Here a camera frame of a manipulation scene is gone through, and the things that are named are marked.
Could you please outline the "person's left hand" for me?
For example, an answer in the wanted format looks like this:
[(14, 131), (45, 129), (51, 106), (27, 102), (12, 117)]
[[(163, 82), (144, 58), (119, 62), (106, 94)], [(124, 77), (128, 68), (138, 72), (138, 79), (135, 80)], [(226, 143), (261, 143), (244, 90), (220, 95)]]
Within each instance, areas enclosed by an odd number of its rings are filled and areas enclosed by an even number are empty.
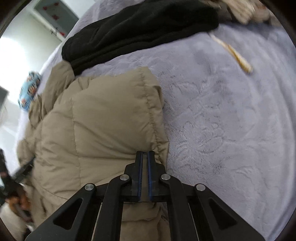
[(26, 211), (30, 212), (31, 210), (31, 203), (22, 185), (19, 185), (16, 188), (16, 192), (13, 195), (6, 198), (6, 203), (9, 205), (9, 208), (13, 211), (13, 213), (19, 217), (23, 217), (20, 210), (22, 210), (23, 213)]

